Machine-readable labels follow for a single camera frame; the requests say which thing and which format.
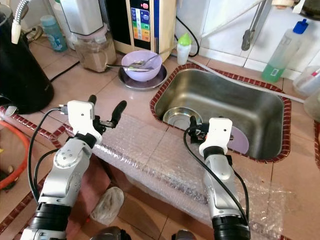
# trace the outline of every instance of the plastic bag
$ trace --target plastic bag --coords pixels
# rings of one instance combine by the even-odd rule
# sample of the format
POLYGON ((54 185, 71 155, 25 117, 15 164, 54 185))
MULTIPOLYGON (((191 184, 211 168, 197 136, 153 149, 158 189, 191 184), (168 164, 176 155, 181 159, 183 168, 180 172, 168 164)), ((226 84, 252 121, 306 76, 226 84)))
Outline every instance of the plastic bag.
POLYGON ((109 225, 115 220, 124 200, 124 192, 116 186, 111 187, 102 195, 90 217, 101 224, 109 225))

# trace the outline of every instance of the stainless steel sink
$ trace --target stainless steel sink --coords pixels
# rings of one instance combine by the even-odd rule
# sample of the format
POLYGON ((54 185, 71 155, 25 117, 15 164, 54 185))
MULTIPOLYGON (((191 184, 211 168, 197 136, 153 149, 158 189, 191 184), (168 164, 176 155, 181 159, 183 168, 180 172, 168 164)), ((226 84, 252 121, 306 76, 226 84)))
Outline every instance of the stainless steel sink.
POLYGON ((282 149, 284 102, 276 95, 229 82, 212 73, 181 70, 155 104, 162 120, 171 108, 189 108, 204 122, 225 117, 249 141, 246 153, 255 159, 271 159, 282 149))

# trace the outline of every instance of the purple bowl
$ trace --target purple bowl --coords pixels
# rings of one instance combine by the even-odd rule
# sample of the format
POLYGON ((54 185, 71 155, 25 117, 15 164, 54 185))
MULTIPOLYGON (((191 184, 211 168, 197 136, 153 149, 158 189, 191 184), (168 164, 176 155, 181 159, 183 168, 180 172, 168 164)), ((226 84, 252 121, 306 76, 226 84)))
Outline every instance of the purple bowl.
MULTIPOLYGON (((137 62, 137 61, 146 61, 153 56, 157 55, 153 51, 148 50, 139 50, 139 51, 132 51, 126 54, 122 60, 121 65, 129 66, 130 64, 137 62)), ((125 73, 132 78, 133 80, 139 82, 146 82, 148 80, 153 79, 160 71, 162 65, 162 58, 161 56, 155 57, 148 61, 143 68, 152 67, 153 69, 146 72, 138 72, 138 71, 130 71, 125 69, 125 73)))

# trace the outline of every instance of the spoon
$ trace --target spoon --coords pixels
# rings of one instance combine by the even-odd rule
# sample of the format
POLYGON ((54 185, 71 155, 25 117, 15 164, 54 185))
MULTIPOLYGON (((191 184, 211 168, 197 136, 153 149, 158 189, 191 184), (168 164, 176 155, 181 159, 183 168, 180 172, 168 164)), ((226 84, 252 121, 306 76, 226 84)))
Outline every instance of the spoon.
POLYGON ((120 67, 123 68, 125 71, 133 71, 133 72, 149 72, 151 70, 153 70, 153 67, 147 67, 147 68, 138 68, 138 67, 134 67, 134 66, 126 66, 126 65, 118 65, 118 64, 106 64, 106 66, 108 68, 116 68, 116 67, 120 67))
POLYGON ((166 52, 168 52, 168 51, 172 50, 173 48, 175 48, 175 46, 171 46, 171 47, 169 47, 169 48, 167 48, 167 49, 163 50, 162 52, 157 53, 156 55, 154 55, 154 56, 150 57, 148 60, 135 61, 135 62, 131 63, 129 66, 134 67, 134 68, 137 68, 137 69, 140 69, 140 68, 142 68, 143 66, 145 66, 145 65, 146 65, 146 63, 147 63, 147 62, 149 62, 150 60, 152 60, 152 59, 154 59, 154 58, 156 58, 156 57, 160 56, 161 54, 164 54, 164 53, 166 53, 166 52))

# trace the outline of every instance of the sink basin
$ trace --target sink basin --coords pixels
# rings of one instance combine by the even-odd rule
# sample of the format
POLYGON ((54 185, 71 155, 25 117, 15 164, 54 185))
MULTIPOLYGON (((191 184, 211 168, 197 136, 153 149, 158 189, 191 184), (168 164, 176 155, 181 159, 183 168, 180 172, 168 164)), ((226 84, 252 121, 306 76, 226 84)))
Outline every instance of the sink basin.
MULTIPOLYGON (((228 118, 248 139, 248 157, 263 162, 276 162, 289 154, 290 134, 287 135, 288 131, 290 133, 290 116, 286 126, 288 131, 285 132, 285 103, 281 97, 240 86, 204 70, 176 70, 178 73, 174 72, 175 76, 168 79, 169 82, 172 81, 164 83, 150 103, 156 118, 162 120, 169 109, 176 107, 196 111, 203 122, 208 122, 212 117, 228 118)), ((255 82, 257 85, 272 86, 255 82)))

